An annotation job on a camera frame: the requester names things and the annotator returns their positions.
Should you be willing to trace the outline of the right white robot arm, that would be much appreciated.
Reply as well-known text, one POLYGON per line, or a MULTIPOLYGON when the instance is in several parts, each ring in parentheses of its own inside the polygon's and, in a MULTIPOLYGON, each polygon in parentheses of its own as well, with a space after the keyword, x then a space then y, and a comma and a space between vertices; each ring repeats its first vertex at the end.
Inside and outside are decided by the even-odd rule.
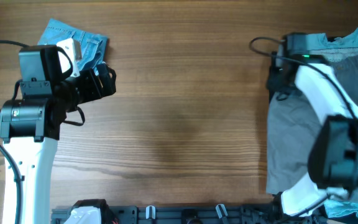
POLYGON ((272 54, 267 192, 281 221, 358 199, 358 105, 320 55, 272 54))

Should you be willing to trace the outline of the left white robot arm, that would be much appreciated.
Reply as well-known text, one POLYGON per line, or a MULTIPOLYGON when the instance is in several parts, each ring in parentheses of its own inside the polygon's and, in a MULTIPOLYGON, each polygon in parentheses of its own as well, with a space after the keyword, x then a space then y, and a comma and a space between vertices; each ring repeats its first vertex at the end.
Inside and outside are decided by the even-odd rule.
POLYGON ((116 92, 116 73, 105 63, 72 76, 74 63, 62 70, 67 53, 56 45, 24 47, 19 52, 22 98, 0 109, 0 138, 6 157, 3 223, 48 223, 50 180, 67 113, 116 92))

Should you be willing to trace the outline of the grey shorts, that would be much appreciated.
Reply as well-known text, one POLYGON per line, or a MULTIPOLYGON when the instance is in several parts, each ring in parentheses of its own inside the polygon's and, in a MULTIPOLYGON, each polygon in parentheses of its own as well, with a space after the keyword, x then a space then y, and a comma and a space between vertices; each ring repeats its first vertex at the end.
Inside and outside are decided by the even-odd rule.
POLYGON ((291 188, 307 173, 308 157, 320 129, 304 95, 273 95, 267 116, 268 194, 291 188))

